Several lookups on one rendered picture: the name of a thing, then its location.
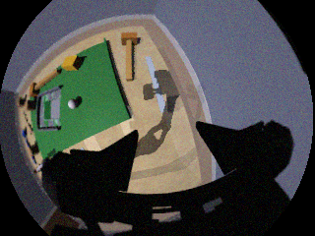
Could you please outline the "white ball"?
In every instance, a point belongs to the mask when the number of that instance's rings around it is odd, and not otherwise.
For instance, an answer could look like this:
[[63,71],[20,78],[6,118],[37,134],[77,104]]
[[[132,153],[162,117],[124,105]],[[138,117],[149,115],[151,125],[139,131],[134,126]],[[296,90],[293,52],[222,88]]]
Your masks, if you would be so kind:
[[75,109],[75,107],[78,106],[78,101],[76,101],[76,98],[72,98],[67,105],[70,106],[70,109]]

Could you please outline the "yellow box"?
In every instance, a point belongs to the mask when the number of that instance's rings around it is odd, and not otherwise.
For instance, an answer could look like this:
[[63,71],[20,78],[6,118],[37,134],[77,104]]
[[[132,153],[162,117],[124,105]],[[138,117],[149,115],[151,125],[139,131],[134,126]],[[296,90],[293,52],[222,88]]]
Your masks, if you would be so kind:
[[83,60],[79,58],[79,55],[67,56],[63,60],[62,68],[66,71],[78,71],[82,62]]

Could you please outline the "green flat mat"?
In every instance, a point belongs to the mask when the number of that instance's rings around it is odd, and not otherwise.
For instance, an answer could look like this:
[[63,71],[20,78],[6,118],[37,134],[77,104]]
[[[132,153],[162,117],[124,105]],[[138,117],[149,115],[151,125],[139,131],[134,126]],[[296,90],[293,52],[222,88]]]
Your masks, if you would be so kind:
[[[56,99],[60,98],[59,118],[56,118],[56,123],[55,119],[51,119],[51,129],[58,129],[59,119],[62,130],[36,132],[38,95],[31,97],[31,101],[35,102],[35,110],[31,110],[32,134],[42,160],[127,121],[107,62],[105,42],[78,52],[78,55],[83,60],[78,71],[63,70],[60,64],[55,68],[60,75],[39,88],[40,94],[41,91],[44,93],[45,90],[62,87],[55,91]],[[67,105],[72,98],[78,101],[75,109]]]

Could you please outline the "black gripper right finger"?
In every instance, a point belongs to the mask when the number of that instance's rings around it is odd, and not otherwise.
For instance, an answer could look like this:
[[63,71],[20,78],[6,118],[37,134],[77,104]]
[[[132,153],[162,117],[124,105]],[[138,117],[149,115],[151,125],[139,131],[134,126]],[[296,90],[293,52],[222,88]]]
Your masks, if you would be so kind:
[[263,131],[263,127],[264,121],[259,121],[256,125],[241,130],[226,129],[222,126],[212,125],[212,123],[196,122],[198,134],[204,139],[206,147],[210,149],[224,174],[233,172],[235,169],[233,164],[239,160],[240,154],[249,143],[249,138]]

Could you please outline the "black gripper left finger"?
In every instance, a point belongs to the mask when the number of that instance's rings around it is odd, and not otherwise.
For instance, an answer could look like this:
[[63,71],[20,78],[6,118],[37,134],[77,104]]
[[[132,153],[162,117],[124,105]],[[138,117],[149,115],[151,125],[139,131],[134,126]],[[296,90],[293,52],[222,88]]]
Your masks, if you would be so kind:
[[114,142],[103,150],[71,149],[79,164],[101,170],[107,180],[113,182],[121,192],[127,192],[130,184],[131,168],[133,168],[135,150],[138,146],[138,131],[131,131],[126,137]]

